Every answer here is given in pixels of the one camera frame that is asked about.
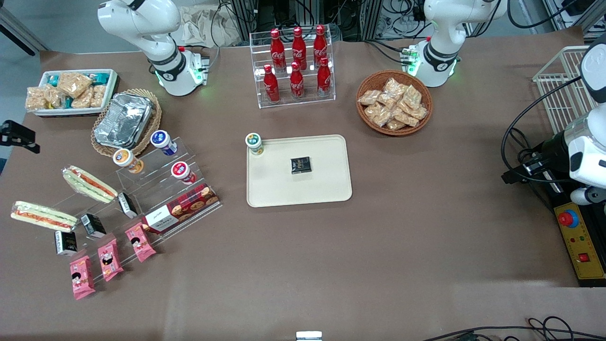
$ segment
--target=brown paper backdrop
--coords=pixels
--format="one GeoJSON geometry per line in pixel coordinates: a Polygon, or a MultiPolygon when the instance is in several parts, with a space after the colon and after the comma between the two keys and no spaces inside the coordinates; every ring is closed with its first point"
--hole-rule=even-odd
{"type": "MultiPolygon", "coordinates": [[[[120,90],[154,92],[161,127],[197,153],[224,206],[171,238],[163,254],[77,302],[52,231],[11,220],[10,206],[70,195],[65,165],[99,175],[116,168],[90,145],[95,118],[28,114],[42,153],[14,149],[0,178],[0,335],[290,340],[317,329],[325,340],[420,340],[550,314],[605,334],[606,289],[576,288],[554,219],[528,188],[500,179],[502,134],[537,97],[530,77],[562,47],[579,44],[579,29],[469,39],[456,73],[431,90],[431,121],[403,138],[375,133],[356,113],[360,82],[396,66],[364,43],[335,44],[336,101],[265,110],[257,107],[248,48],[221,50],[209,85],[183,98],[160,88],[141,53],[43,53],[43,70],[112,68],[120,90]],[[248,207],[250,131],[343,135],[352,198],[248,207]]],[[[550,135],[544,113],[519,127],[532,143],[550,135]]]]}

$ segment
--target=clear acrylic rack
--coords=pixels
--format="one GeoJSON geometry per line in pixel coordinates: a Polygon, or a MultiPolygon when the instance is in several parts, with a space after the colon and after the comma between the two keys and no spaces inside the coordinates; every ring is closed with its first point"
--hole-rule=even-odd
{"type": "Polygon", "coordinates": [[[330,93],[328,97],[318,96],[318,70],[313,65],[313,41],[316,39],[316,28],[315,27],[303,27],[303,40],[305,41],[305,47],[307,52],[307,70],[301,71],[303,74],[303,83],[305,87],[305,96],[300,100],[293,100],[290,95],[290,74],[292,68],[290,63],[293,62],[293,29],[280,30],[280,38],[284,43],[284,55],[286,56],[286,73],[276,73],[278,79],[278,89],[280,91],[280,102],[272,104],[269,102],[267,93],[265,92],[265,86],[263,84],[263,77],[265,70],[263,66],[270,64],[273,66],[271,60],[270,43],[271,36],[270,32],[254,32],[250,34],[250,55],[253,61],[253,76],[255,78],[255,86],[257,90],[257,101],[259,108],[266,107],[278,107],[287,106],[292,104],[302,104],[311,102],[321,101],[334,101],[336,99],[335,91],[335,63],[333,59],[333,41],[330,34],[330,26],[325,25],[326,37],[326,57],[328,58],[328,68],[330,68],[330,93]]]}

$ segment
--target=coca-cola bottle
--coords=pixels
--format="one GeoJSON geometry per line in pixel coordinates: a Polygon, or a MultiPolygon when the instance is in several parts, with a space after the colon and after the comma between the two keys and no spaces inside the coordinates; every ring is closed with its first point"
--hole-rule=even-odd
{"type": "Polygon", "coordinates": [[[265,84],[265,92],[269,98],[269,103],[276,104],[280,102],[280,91],[278,90],[278,79],[276,75],[271,72],[271,65],[266,64],[265,76],[263,77],[263,83],[265,84]]]}
{"type": "Polygon", "coordinates": [[[299,26],[294,29],[295,40],[293,40],[293,59],[299,63],[301,70],[307,70],[307,52],[303,41],[303,29],[299,26]]]}
{"type": "Polygon", "coordinates": [[[318,69],[318,96],[328,97],[330,94],[330,69],[328,68],[328,58],[320,58],[320,68],[318,69]]]}
{"type": "Polygon", "coordinates": [[[293,96],[293,100],[300,101],[305,96],[305,88],[303,87],[303,75],[301,75],[301,67],[299,63],[293,61],[290,64],[293,68],[293,72],[290,74],[290,91],[293,96]]]}
{"type": "Polygon", "coordinates": [[[326,37],[324,37],[324,25],[316,26],[316,40],[313,41],[313,67],[318,70],[320,59],[326,57],[326,37]]]}
{"type": "Polygon", "coordinates": [[[276,69],[276,73],[286,72],[286,56],[284,56],[284,44],[280,40],[280,31],[273,29],[271,34],[271,46],[269,48],[271,52],[271,60],[273,61],[273,67],[276,69]]]}

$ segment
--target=wicker basket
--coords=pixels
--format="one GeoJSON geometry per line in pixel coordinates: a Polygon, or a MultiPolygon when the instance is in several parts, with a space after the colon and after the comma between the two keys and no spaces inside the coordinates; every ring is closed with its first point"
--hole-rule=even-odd
{"type": "Polygon", "coordinates": [[[421,95],[422,95],[421,103],[423,103],[423,105],[427,109],[427,116],[425,116],[425,118],[419,122],[419,125],[416,127],[407,126],[402,129],[399,129],[399,130],[389,130],[386,128],[379,127],[375,123],[370,121],[368,116],[366,116],[366,113],[364,113],[365,106],[360,104],[360,102],[356,102],[356,107],[358,108],[358,114],[360,115],[362,120],[364,122],[366,122],[366,124],[368,124],[369,127],[371,127],[372,129],[374,129],[380,133],[384,133],[386,135],[391,135],[391,136],[408,135],[408,134],[411,134],[411,133],[423,128],[427,124],[427,121],[429,121],[429,119],[431,118],[431,113],[433,112],[433,100],[431,99],[431,94],[429,93],[429,89],[427,89],[425,84],[423,84],[420,80],[416,79],[415,77],[412,77],[411,75],[409,75],[403,71],[397,71],[397,70],[379,71],[379,72],[373,73],[372,75],[366,77],[365,80],[363,80],[362,84],[360,84],[360,87],[358,88],[358,95],[356,96],[356,99],[360,98],[368,90],[383,91],[383,86],[385,85],[385,83],[387,83],[387,80],[391,77],[393,77],[393,79],[395,79],[396,81],[398,81],[401,84],[413,85],[421,93],[421,95]]]}
{"type": "MultiPolygon", "coordinates": [[[[158,98],[156,97],[156,95],[154,95],[153,93],[151,93],[147,90],[129,89],[124,92],[130,93],[132,95],[139,95],[139,96],[147,97],[155,105],[155,109],[151,113],[150,120],[147,123],[147,127],[145,127],[145,131],[142,134],[143,136],[141,137],[139,144],[137,144],[133,149],[131,149],[133,154],[139,155],[139,154],[143,153],[143,150],[145,150],[145,148],[147,148],[147,146],[150,144],[150,137],[152,137],[153,132],[155,132],[156,130],[158,130],[158,128],[160,128],[160,119],[162,118],[162,108],[160,108],[160,103],[158,102],[158,98]]],[[[99,115],[99,118],[97,118],[97,121],[95,122],[95,125],[93,126],[93,131],[91,131],[91,133],[90,133],[90,141],[93,144],[93,147],[95,148],[95,150],[97,152],[99,152],[99,154],[105,155],[106,157],[113,157],[113,154],[116,152],[117,149],[108,147],[108,146],[102,146],[99,143],[97,143],[97,141],[95,140],[94,131],[95,131],[95,128],[97,128],[99,123],[105,117],[105,114],[107,113],[107,110],[109,109],[110,104],[108,104],[105,108],[103,108],[103,111],[101,112],[101,114],[99,115]]]]}

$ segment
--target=acrylic display stand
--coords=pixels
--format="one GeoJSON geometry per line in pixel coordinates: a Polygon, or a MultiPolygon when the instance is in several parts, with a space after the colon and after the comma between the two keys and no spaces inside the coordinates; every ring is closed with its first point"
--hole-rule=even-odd
{"type": "Polygon", "coordinates": [[[259,108],[287,106],[291,104],[301,104],[320,101],[334,101],[336,98],[335,92],[335,64],[333,60],[333,43],[330,34],[329,25],[324,26],[326,31],[326,57],[328,58],[328,67],[330,68],[330,93],[328,97],[318,96],[318,70],[313,66],[313,41],[316,39],[315,27],[303,28],[303,40],[305,41],[307,52],[307,70],[302,70],[303,83],[305,87],[305,96],[297,101],[293,100],[290,93],[290,74],[292,68],[290,63],[293,62],[292,41],[294,39],[293,29],[280,30],[280,37],[284,43],[284,55],[286,56],[286,73],[276,73],[278,79],[278,89],[280,91],[280,102],[272,104],[269,102],[263,76],[265,70],[263,66],[270,64],[273,66],[270,53],[271,36],[270,32],[254,32],[250,34],[250,55],[253,60],[253,76],[255,78],[255,86],[257,89],[257,100],[259,108]]]}
{"type": "MultiPolygon", "coordinates": [[[[55,209],[72,214],[78,218],[78,224],[73,228],[73,232],[76,234],[78,253],[71,256],[69,261],[73,262],[85,255],[89,256],[91,260],[92,277],[94,278],[95,284],[104,282],[101,274],[99,257],[97,255],[98,248],[116,238],[118,256],[122,267],[129,264],[137,258],[125,231],[142,222],[145,214],[160,208],[162,205],[167,204],[180,195],[205,183],[200,168],[196,162],[193,161],[194,154],[191,150],[180,138],[175,138],[173,141],[175,141],[178,146],[177,152],[174,155],[164,155],[161,150],[155,149],[149,154],[142,156],[140,160],[144,163],[144,169],[140,173],[131,174],[126,169],[120,169],[101,179],[118,192],[124,192],[130,197],[138,213],[137,217],[133,219],[128,218],[122,212],[117,199],[105,204],[81,194],[74,194],[54,206],[55,209]],[[177,161],[186,162],[190,166],[191,171],[198,177],[196,182],[186,185],[181,180],[172,176],[170,169],[177,161]],[[87,235],[82,222],[79,220],[85,213],[90,213],[99,217],[107,233],[106,236],[94,238],[87,235]]],[[[165,242],[170,237],[183,231],[192,223],[195,223],[221,206],[221,201],[217,201],[196,211],[195,215],[163,234],[158,235],[147,232],[146,236],[152,247],[155,248],[157,245],[165,242]]],[[[152,258],[146,260],[146,262],[152,261],[153,257],[157,257],[157,255],[152,256],[152,258]]]]}

